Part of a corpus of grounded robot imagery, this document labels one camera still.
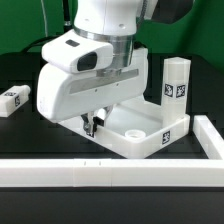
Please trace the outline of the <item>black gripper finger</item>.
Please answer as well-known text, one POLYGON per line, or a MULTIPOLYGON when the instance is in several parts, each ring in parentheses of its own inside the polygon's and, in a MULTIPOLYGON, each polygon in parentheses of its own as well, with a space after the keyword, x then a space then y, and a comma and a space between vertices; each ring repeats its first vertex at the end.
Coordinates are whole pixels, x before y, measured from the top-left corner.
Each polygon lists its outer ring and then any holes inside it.
POLYGON ((86 132, 86 134, 90 137, 94 136, 94 120, 93 115, 91 112, 88 112, 86 114, 83 114, 81 116, 83 120, 83 129, 86 132))
POLYGON ((97 111, 96 120, 97 124, 104 127, 107 121, 107 118, 111 114, 113 108, 112 107, 104 107, 97 111))

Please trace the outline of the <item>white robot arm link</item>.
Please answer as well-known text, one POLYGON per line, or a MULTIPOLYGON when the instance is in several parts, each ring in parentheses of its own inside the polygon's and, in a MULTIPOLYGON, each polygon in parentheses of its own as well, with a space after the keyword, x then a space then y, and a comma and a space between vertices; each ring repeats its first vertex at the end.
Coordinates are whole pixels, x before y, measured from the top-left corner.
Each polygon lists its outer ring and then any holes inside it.
POLYGON ((133 36, 141 22, 150 20, 158 0, 78 0, 75 32, 88 39, 109 42, 113 50, 111 68, 130 64, 133 36))

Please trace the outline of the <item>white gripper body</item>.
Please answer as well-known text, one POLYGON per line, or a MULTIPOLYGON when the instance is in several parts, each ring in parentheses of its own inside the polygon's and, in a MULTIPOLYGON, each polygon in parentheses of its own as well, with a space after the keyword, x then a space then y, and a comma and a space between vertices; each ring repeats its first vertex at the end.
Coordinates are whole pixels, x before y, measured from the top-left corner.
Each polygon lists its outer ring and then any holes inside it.
POLYGON ((134 50, 128 67, 106 77, 95 71, 69 74, 46 64, 38 79, 38 111, 57 123, 142 95, 147 84, 147 54, 146 48, 134 50))

